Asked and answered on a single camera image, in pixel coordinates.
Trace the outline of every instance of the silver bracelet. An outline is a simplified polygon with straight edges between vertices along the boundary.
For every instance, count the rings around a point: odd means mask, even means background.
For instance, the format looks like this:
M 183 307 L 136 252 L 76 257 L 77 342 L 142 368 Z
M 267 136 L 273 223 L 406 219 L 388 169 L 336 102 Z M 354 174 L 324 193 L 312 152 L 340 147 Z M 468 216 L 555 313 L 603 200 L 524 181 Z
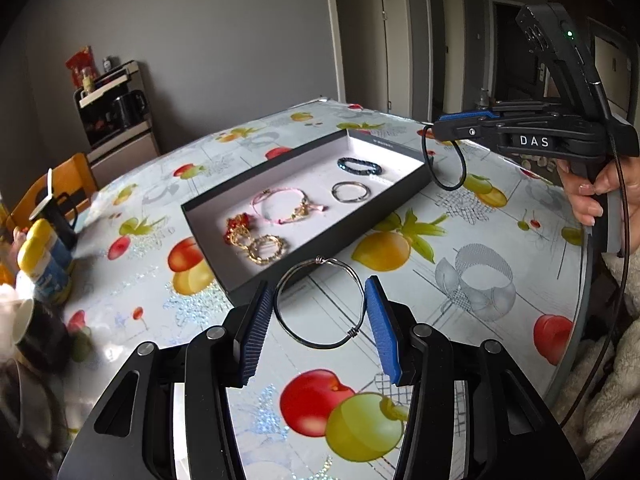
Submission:
M 342 186 L 356 186 L 356 187 L 360 187 L 364 190 L 364 194 L 361 196 L 358 196 L 356 198 L 350 198 L 348 200 L 345 200 L 343 198 L 338 197 L 338 189 Z M 361 184 L 360 182 L 356 182 L 354 180 L 350 180 L 348 182 L 338 182 L 337 184 L 334 184 L 334 186 L 331 188 L 331 194 L 334 196 L 334 198 L 338 201 L 338 202 L 342 202 L 343 204 L 353 204 L 356 202 L 362 202 L 363 200 L 366 200 L 369 195 L 371 194 L 371 190 L 365 186 L 364 184 Z
M 349 273 L 349 275 L 352 277 L 353 281 L 356 282 L 356 284 L 358 285 L 358 289 L 360 290 L 360 295 L 362 296 L 362 306 L 360 307 L 360 319 L 358 320 L 355 326 L 347 330 L 347 335 L 342 339 L 340 339 L 340 341 L 338 341 L 337 343 L 329 343 L 329 344 L 314 343 L 312 341 L 308 341 L 300 337 L 298 334 L 293 332 L 293 330 L 287 326 L 287 324 L 282 319 L 282 315 L 280 314 L 280 294 L 282 293 L 282 289 L 287 284 L 289 279 L 303 267 L 308 267 L 311 265 L 323 265 L 323 264 L 329 264 L 329 265 L 340 267 L 341 269 L 346 270 Z M 273 312 L 276 315 L 276 319 L 280 323 L 280 326 L 284 329 L 284 331 L 287 334 L 289 334 L 297 342 L 309 348 L 314 348 L 316 350 L 332 350 L 334 348 L 338 348 L 344 345 L 349 339 L 356 337 L 358 335 L 358 332 L 360 331 L 360 328 L 362 327 L 362 323 L 364 322 L 366 311 L 367 311 L 367 303 L 365 302 L 364 288 L 362 286 L 362 282 L 360 281 L 358 275 L 356 274 L 355 270 L 351 269 L 350 266 L 348 266 L 344 262 L 341 262 L 340 260 L 336 260 L 335 258 L 323 258 L 322 256 L 317 256 L 311 260 L 304 260 L 303 262 L 295 264 L 287 272 L 285 272 L 284 275 L 280 278 L 280 281 L 276 285 L 276 289 L 273 295 Z

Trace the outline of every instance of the chair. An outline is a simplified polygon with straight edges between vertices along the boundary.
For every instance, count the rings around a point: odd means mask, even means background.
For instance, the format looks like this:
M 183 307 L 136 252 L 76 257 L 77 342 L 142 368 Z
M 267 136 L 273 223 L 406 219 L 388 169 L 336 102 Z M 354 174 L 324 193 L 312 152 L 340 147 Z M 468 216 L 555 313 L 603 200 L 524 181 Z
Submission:
M 62 192 L 68 193 L 71 202 L 76 206 L 78 212 L 82 212 L 91 204 L 91 196 L 98 191 L 94 174 L 91 172 L 89 162 L 84 153 L 76 153 L 66 162 L 53 169 L 52 186 L 54 195 Z M 20 229 L 31 226 L 29 215 L 40 203 L 46 194 L 47 175 L 41 176 L 22 197 L 18 205 L 11 212 L 6 221 L 8 229 L 13 230 L 16 226 Z M 69 217 L 73 206 L 65 200 L 60 203 L 62 211 Z

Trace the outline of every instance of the screw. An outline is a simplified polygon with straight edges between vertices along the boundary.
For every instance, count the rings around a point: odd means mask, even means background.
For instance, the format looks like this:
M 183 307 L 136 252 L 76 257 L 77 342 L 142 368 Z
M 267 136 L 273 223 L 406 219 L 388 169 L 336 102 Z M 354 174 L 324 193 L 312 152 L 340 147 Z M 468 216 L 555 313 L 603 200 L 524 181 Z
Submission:
M 153 351 L 154 351 L 154 344 L 153 343 L 142 343 L 138 347 L 138 355 L 149 355 Z
M 484 343 L 484 348 L 489 354 L 497 354 L 502 350 L 502 345 L 493 339 L 490 339 L 486 343 Z
M 225 335 L 226 331 L 221 326 L 212 326 L 207 330 L 207 339 L 220 339 L 223 335 Z
M 431 327 L 427 324 L 418 323 L 414 326 L 414 334 L 418 337 L 429 337 L 431 332 Z

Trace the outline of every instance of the black box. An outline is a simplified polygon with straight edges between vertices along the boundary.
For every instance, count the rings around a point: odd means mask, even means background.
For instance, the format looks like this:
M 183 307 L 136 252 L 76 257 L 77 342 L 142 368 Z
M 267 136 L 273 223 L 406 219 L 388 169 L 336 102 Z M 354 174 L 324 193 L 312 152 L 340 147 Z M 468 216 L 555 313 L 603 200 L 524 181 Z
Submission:
M 342 156 L 375 162 L 382 166 L 383 173 L 380 176 L 350 174 L 338 168 L 337 159 Z M 332 196 L 331 188 L 341 181 L 361 182 L 369 187 L 370 198 L 359 203 L 338 202 Z M 218 283 L 231 303 L 239 306 L 249 303 L 260 280 L 275 286 L 293 265 L 316 256 L 334 256 L 430 181 L 430 172 L 420 152 L 358 131 L 341 130 L 267 160 L 209 189 L 185 203 L 182 211 Z M 283 186 L 299 187 L 311 203 L 326 205 L 327 210 L 313 210 L 308 217 L 283 225 L 257 218 L 250 205 L 252 198 L 267 188 Z M 352 190 L 354 194 L 362 193 L 359 188 Z M 300 197 L 295 192 L 277 193 L 268 201 L 272 206 L 280 202 L 286 213 L 282 216 L 286 216 L 293 212 L 292 206 L 300 202 Z M 281 259 L 259 266 L 244 251 L 224 242 L 226 218 L 239 212 L 252 215 L 254 237 L 272 234 L 287 241 L 289 249 Z M 313 267 L 301 269 L 289 285 L 312 270 Z

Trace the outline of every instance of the person's hand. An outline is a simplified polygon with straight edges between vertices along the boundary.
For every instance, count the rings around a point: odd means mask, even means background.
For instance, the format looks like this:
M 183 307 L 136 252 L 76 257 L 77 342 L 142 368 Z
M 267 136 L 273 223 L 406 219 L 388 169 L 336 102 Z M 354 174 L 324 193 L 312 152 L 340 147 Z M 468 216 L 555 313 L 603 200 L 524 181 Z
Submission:
M 574 216 L 581 224 L 593 226 L 595 218 L 602 216 L 603 211 L 600 204 L 592 196 L 620 188 L 615 162 L 610 161 L 600 171 L 593 183 L 584 177 L 571 173 L 569 163 L 566 160 L 558 159 L 556 165 Z M 620 165 L 622 166 L 629 206 L 630 245 L 633 252 L 640 246 L 640 158 L 623 157 L 620 160 Z

